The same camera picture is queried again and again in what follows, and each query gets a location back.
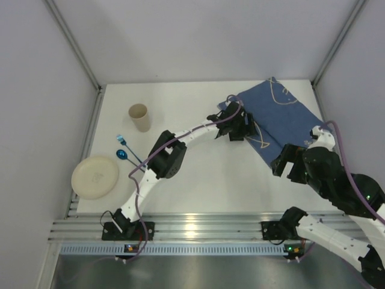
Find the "blue fish placemat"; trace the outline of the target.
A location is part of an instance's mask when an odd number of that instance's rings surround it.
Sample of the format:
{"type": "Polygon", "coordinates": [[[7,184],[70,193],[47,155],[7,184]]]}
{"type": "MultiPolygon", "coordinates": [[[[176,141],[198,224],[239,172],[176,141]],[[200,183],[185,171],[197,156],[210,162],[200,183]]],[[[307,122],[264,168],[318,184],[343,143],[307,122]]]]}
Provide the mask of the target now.
{"type": "Polygon", "coordinates": [[[312,128],[324,124],[275,77],[238,93],[238,98],[253,115],[257,131],[236,150],[242,164],[269,167],[286,144],[308,148],[312,128]]]}

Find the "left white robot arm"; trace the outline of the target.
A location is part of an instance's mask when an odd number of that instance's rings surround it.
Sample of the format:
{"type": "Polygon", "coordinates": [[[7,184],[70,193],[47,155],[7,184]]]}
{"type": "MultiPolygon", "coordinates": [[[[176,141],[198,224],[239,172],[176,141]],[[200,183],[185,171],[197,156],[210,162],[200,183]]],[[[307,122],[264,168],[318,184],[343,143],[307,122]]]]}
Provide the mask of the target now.
{"type": "Polygon", "coordinates": [[[165,130],[147,159],[129,174],[135,191],[112,215],[112,224],[121,234],[131,233],[134,223],[141,218],[140,209],[145,206],[153,187],[179,172],[189,148],[225,135],[230,141],[243,141],[256,134],[253,114],[246,111],[241,101],[230,101],[225,110],[211,114],[195,128],[178,133],[165,130]]]}

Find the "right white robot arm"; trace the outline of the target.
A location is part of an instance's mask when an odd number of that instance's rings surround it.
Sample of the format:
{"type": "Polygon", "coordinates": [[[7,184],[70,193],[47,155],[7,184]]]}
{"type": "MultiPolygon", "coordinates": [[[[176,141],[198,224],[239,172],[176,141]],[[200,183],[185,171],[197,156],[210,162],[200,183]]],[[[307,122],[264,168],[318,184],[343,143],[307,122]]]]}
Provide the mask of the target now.
{"type": "Polygon", "coordinates": [[[342,153],[334,147],[334,137],[322,126],[310,131],[308,147],[286,144],[271,162],[273,175],[287,176],[294,183],[311,187],[321,198],[348,216],[365,234],[367,242],[329,228],[298,207],[287,209],[276,223],[283,240],[310,240],[339,256],[354,267],[372,288],[384,288],[384,191],[368,175],[351,173],[342,153]]]}

